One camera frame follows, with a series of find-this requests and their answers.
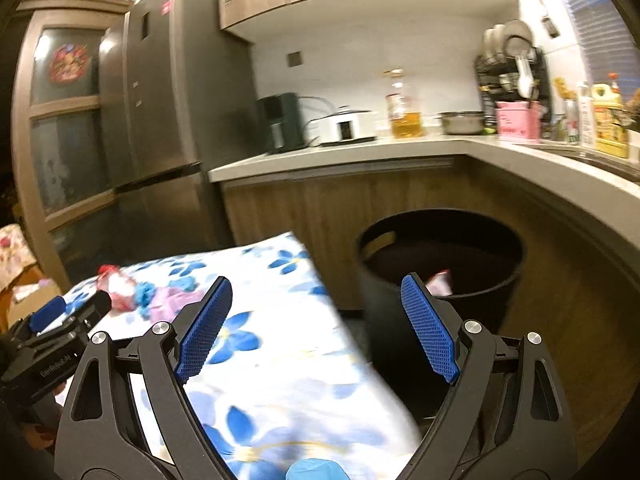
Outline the red white snack bag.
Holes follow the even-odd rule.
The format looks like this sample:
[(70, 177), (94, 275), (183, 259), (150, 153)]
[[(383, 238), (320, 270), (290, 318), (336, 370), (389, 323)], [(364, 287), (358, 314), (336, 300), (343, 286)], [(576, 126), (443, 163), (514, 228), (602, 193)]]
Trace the red white snack bag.
[(452, 295), (450, 271), (440, 271), (428, 279), (426, 289), (436, 297), (448, 297)]

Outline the black trash bin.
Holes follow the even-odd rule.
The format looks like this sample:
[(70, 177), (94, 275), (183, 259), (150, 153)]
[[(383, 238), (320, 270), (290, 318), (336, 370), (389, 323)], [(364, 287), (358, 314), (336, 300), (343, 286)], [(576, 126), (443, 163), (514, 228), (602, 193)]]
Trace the black trash bin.
[(525, 245), (517, 232), (478, 212), (431, 208), (402, 212), (357, 240), (357, 275), (372, 363), (417, 419), (434, 415), (447, 384), (435, 374), (400, 303), (414, 272), (457, 314), (498, 332), (521, 276)]

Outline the floral box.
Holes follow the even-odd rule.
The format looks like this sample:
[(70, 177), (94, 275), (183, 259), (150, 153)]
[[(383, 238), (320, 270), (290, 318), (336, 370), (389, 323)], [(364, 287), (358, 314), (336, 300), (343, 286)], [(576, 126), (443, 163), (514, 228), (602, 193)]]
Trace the floral box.
[(37, 263), (17, 223), (0, 229), (0, 288), (7, 289), (22, 273)]

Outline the pink plastic bag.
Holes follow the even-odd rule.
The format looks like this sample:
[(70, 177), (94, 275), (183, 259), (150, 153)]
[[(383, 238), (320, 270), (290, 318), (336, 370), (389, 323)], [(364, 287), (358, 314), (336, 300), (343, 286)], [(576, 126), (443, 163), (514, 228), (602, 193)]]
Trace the pink plastic bag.
[(130, 312), (136, 308), (134, 293), (137, 282), (130, 278), (119, 266), (100, 266), (96, 278), (96, 289), (106, 292), (111, 298), (112, 308), (120, 312)]

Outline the blue crumpled glove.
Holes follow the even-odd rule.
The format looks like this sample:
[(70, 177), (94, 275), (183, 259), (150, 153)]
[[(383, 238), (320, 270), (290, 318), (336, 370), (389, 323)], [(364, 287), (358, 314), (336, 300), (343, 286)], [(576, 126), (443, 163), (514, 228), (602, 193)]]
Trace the blue crumpled glove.
[(145, 321), (172, 321), (183, 307), (202, 298), (197, 290), (183, 286), (156, 286), (141, 282), (134, 286), (134, 306)]

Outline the wooden lower cabinet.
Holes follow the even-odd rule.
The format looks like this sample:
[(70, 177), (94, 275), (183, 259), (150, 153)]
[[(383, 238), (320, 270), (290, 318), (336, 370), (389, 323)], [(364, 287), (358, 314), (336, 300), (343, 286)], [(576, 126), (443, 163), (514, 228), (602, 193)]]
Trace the wooden lower cabinet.
[(639, 242), (547, 182), (470, 155), (288, 171), (221, 185), (234, 240), (290, 231), (337, 307), (366, 322), (373, 364), (416, 419), (444, 382), (399, 303), (410, 271), (448, 270), (451, 302), (506, 336), (540, 333), (581, 463), (636, 437)]

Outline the pink crumpled wrapper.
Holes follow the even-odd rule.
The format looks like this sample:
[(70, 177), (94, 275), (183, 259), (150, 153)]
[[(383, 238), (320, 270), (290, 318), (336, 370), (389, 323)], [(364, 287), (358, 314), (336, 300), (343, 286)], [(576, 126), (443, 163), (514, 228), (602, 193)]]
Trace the pink crumpled wrapper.
[(187, 304), (195, 304), (204, 296), (201, 289), (186, 292), (177, 287), (161, 287), (157, 289), (149, 305), (152, 323), (171, 322)]

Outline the floral tablecloth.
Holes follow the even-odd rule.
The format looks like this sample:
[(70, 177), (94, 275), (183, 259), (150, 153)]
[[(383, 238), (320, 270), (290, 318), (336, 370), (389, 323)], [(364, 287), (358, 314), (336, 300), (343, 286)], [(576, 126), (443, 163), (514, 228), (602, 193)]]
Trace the floral tablecloth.
[[(122, 270), (137, 284), (204, 295), (217, 278), (230, 281), (230, 311), (183, 387), (229, 479), (285, 479), (302, 460), (328, 460), (345, 479), (393, 479), (416, 452), (418, 426), (359, 351), (294, 235)], [(136, 309), (110, 314), (88, 344), (99, 332), (134, 338), (154, 324)], [(131, 385), (152, 454), (169, 460), (142, 377)]]

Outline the wooden glass door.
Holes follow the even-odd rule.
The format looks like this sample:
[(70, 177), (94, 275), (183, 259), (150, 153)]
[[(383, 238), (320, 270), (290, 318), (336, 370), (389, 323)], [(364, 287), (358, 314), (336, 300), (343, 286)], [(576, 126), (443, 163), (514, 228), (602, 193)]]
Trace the wooden glass door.
[[(63, 290), (118, 258), (118, 205), (101, 128), (103, 37), (128, 0), (23, 0), (26, 30), (12, 94), (12, 162), (27, 237), (40, 268)], [(49, 63), (62, 44), (86, 44), (88, 70), (52, 84)]]

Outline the steel pot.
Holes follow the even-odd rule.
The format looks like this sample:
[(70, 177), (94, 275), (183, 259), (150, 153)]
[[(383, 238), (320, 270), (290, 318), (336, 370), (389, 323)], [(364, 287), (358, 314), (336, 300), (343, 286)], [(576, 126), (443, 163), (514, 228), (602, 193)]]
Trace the steel pot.
[(440, 114), (442, 131), (450, 136), (474, 136), (485, 128), (483, 112), (445, 112)]

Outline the pink utensil basket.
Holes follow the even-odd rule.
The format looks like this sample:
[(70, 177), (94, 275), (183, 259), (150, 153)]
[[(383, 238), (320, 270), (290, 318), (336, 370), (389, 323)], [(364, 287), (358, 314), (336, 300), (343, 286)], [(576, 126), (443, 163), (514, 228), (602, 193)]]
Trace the pink utensil basket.
[(500, 138), (533, 141), (540, 136), (537, 101), (499, 101), (496, 116)]

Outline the red door decoration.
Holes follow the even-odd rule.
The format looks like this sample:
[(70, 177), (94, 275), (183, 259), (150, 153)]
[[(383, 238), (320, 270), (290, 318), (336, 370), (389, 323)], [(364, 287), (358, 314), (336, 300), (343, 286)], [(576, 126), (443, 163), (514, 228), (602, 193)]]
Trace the red door decoration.
[(52, 54), (48, 76), (52, 84), (72, 84), (88, 70), (91, 54), (86, 44), (62, 44)]

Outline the cooking oil bottle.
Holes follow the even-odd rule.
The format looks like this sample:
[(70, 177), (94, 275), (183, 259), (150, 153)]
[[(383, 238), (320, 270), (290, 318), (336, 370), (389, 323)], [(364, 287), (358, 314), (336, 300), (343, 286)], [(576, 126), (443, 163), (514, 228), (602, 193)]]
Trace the cooking oil bottle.
[(411, 81), (402, 68), (386, 70), (390, 84), (386, 94), (387, 117), (395, 139), (415, 139), (424, 136), (421, 107)]

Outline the yellow detergent bottle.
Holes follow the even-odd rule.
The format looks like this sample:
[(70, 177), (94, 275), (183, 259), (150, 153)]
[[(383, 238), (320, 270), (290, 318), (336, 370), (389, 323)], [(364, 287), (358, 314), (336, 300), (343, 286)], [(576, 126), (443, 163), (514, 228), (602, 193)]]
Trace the yellow detergent bottle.
[(596, 150), (619, 158), (629, 155), (628, 131), (622, 94), (618, 85), (618, 73), (608, 74), (610, 82), (600, 82), (591, 87)]

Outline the white bottle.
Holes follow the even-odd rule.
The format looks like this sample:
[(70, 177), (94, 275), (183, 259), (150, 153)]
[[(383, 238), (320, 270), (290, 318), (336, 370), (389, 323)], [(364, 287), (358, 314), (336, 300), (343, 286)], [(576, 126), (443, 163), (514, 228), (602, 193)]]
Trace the white bottle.
[(593, 115), (591, 87), (584, 81), (578, 92), (580, 144), (586, 148), (596, 147), (596, 122)]

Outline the grey refrigerator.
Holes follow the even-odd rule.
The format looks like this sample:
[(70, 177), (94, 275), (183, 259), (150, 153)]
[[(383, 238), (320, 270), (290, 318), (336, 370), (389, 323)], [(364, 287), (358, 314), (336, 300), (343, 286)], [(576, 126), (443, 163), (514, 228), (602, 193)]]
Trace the grey refrigerator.
[(217, 0), (140, 0), (100, 47), (102, 140), (132, 261), (232, 245), (210, 170), (262, 154), (250, 45)]

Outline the white slow cooker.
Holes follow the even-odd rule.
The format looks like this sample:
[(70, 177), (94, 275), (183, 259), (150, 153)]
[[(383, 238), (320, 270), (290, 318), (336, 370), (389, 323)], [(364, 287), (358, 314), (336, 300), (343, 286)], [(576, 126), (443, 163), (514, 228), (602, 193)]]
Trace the white slow cooker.
[(376, 139), (374, 113), (372, 110), (350, 110), (317, 119), (314, 134), (320, 146), (369, 142)]

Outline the white ladle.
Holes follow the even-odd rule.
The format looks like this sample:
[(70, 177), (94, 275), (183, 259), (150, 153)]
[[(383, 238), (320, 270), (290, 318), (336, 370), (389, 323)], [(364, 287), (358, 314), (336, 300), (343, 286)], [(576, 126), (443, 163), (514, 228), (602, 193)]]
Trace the white ladle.
[(533, 96), (534, 77), (528, 58), (519, 54), (514, 58), (514, 61), (518, 69), (518, 94), (524, 100), (530, 101)]

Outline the black dish rack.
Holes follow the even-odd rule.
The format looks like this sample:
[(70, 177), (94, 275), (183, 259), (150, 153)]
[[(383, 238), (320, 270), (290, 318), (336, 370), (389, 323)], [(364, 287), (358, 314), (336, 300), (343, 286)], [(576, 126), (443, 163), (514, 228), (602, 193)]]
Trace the black dish rack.
[[(539, 118), (543, 124), (550, 124), (552, 116), (551, 88), (544, 52), (533, 48), (528, 55), (529, 68), (533, 75), (533, 93), (530, 98), (539, 104)], [(482, 101), (485, 125), (497, 125), (499, 102), (523, 101), (518, 93), (518, 66), (515, 58), (502, 61), (488, 60), (477, 55), (474, 60), (475, 78)]]

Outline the black air fryer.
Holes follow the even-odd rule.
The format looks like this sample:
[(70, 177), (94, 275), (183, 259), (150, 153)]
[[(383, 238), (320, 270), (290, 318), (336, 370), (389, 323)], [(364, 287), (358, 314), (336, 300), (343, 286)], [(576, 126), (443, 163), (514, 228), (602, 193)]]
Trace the black air fryer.
[(294, 92), (266, 96), (257, 101), (260, 130), (267, 141), (268, 154), (306, 148), (299, 98)]

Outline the window blinds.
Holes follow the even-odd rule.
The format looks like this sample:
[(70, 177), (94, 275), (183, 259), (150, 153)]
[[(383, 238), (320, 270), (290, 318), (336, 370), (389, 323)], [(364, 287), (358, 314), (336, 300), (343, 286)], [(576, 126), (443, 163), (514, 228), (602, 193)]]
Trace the window blinds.
[(587, 79), (610, 82), (616, 74), (623, 102), (639, 89), (639, 49), (611, 0), (565, 0), (585, 58)]

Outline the hanging spatula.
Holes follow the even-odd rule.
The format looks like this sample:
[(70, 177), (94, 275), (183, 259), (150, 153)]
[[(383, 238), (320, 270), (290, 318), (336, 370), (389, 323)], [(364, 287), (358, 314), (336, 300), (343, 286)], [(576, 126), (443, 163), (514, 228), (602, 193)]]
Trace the hanging spatula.
[(544, 30), (551, 39), (559, 38), (559, 29), (555, 26), (552, 19), (550, 18), (546, 5), (544, 4), (544, 0), (538, 0), (538, 2), (541, 8), (541, 23), (542, 26), (544, 26)]

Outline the wall socket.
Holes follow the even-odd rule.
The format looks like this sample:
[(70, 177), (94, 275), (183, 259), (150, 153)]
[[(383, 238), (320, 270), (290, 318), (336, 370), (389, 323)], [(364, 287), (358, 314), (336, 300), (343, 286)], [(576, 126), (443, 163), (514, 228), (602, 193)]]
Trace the wall socket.
[(302, 66), (304, 62), (303, 53), (300, 51), (288, 53), (286, 55), (286, 62), (288, 63), (288, 67)]

